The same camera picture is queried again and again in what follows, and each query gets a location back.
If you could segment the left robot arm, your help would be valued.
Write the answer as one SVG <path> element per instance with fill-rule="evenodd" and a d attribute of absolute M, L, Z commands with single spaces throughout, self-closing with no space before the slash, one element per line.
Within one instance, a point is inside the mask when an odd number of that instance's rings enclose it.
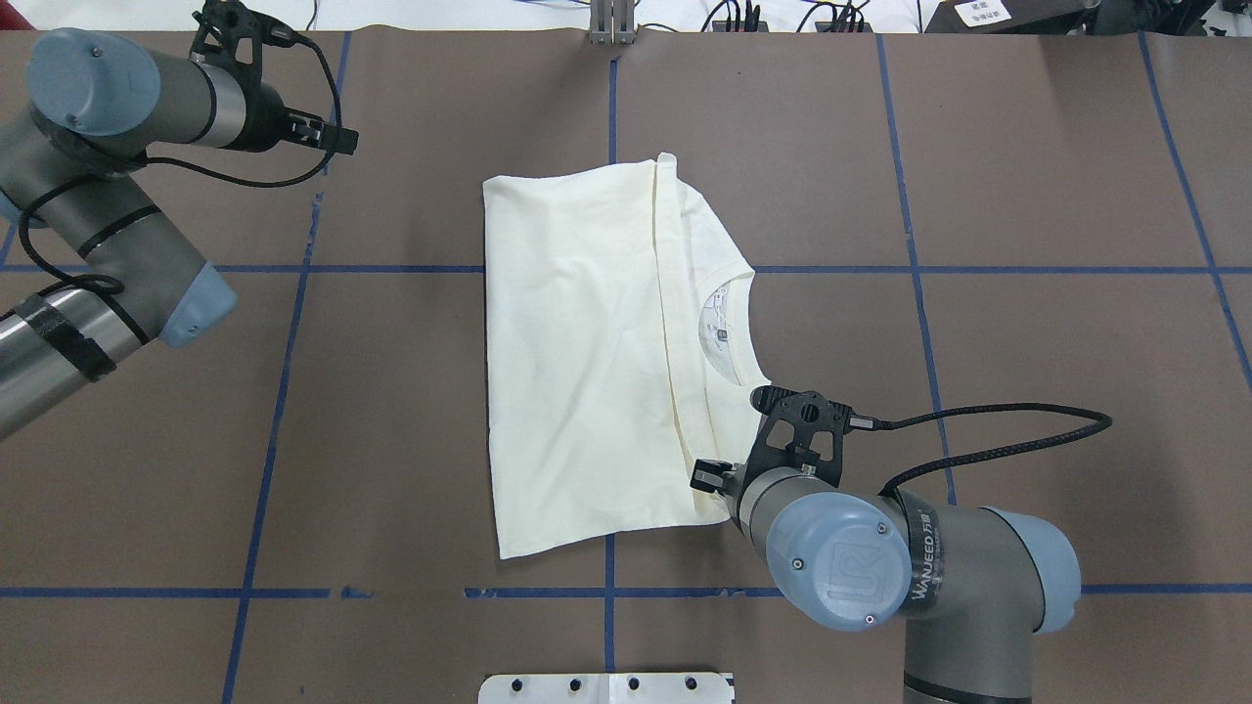
<path fill-rule="evenodd" d="M 356 152 L 331 63 L 305 34 L 238 1 L 195 13 L 187 58 L 119 34 L 55 28 L 25 69 L 28 106 L 3 125 L 3 218 L 50 283 L 3 314 L 3 436 L 111 375 L 151 339 L 182 348 L 232 314 L 217 267 L 134 180 L 169 165 L 259 188 L 153 144 Z"/>

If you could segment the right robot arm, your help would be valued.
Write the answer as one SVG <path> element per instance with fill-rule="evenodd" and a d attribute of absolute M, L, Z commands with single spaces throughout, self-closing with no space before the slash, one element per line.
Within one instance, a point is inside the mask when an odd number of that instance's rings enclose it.
<path fill-rule="evenodd" d="M 779 593 L 813 621 L 863 633 L 905 621 L 906 703 L 1029 703 L 1033 638 L 1075 614 L 1080 564 L 1060 529 L 896 490 L 845 492 L 801 468 L 699 460 Z"/>

